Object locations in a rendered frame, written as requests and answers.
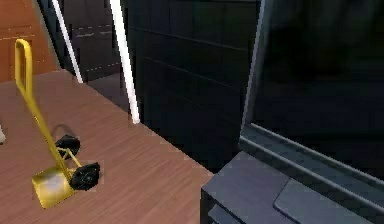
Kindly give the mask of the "dark grey cabinet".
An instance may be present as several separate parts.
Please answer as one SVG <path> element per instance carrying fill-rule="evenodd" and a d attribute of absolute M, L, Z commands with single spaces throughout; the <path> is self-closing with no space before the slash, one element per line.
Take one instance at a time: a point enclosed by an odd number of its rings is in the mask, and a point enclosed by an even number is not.
<path fill-rule="evenodd" d="M 240 152 L 201 188 L 199 224 L 384 224 L 384 206 L 369 208 Z"/>

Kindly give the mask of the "brown wooden cupboard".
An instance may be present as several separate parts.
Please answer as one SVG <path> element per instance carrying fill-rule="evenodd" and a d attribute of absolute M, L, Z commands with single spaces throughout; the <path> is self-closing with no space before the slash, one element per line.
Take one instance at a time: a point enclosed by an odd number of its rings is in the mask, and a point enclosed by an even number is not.
<path fill-rule="evenodd" d="M 34 75 L 58 69 L 57 56 L 37 0 L 0 0 L 0 83 L 14 76 L 17 39 L 31 45 Z"/>

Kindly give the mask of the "yellow hand truck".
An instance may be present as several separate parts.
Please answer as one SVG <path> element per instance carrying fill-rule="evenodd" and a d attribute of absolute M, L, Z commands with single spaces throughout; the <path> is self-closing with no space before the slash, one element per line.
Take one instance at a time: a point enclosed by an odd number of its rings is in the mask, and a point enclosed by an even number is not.
<path fill-rule="evenodd" d="M 81 147 L 78 138 L 65 134 L 55 141 L 46 125 L 33 95 L 32 49 L 28 41 L 17 39 L 14 44 L 16 86 L 35 119 L 54 159 L 54 166 L 32 177 L 32 185 L 42 208 L 57 205 L 77 191 L 88 191 L 99 183 L 101 165 L 98 162 L 81 164 L 76 155 Z"/>

